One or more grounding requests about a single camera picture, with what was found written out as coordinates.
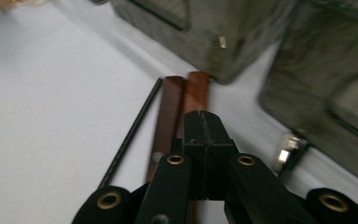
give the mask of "copper bar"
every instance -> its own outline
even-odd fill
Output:
[[[185,80],[182,77],[165,77],[162,84],[162,96],[158,119],[146,179],[153,178],[159,158],[170,152],[170,143],[176,135],[180,114]]]

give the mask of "black rod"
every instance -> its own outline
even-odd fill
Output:
[[[103,179],[101,180],[101,183],[100,183],[100,186],[98,187],[98,189],[106,187],[112,180],[112,177],[116,173],[117,168],[118,168],[120,162],[122,161],[124,154],[127,151],[127,148],[129,147],[133,136],[135,136],[136,131],[138,130],[143,118],[145,117],[147,109],[153,103],[153,100],[158,93],[158,90],[162,84],[162,81],[163,81],[163,79],[159,77],[155,86],[153,87],[153,90],[149,93],[149,96],[147,96],[147,99],[146,99],[144,105],[142,106],[141,111],[139,111],[139,114],[136,117],[135,121],[133,122],[129,132],[127,133],[127,136],[124,138],[123,143],[121,144],[120,148],[118,149],[116,156],[113,158],[112,163],[110,163],[110,166],[107,169],[105,175],[103,176]]]

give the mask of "white table surface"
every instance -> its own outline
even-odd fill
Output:
[[[278,45],[229,85],[211,83],[209,110],[243,152],[267,165],[287,132],[256,96]],[[70,223],[98,186],[158,77],[197,70],[117,17],[109,4],[49,1],[0,12],[0,224]],[[140,187],[157,99],[112,182]],[[311,150],[287,186],[337,189],[358,202],[358,178]],[[227,223],[204,203],[201,223]]]

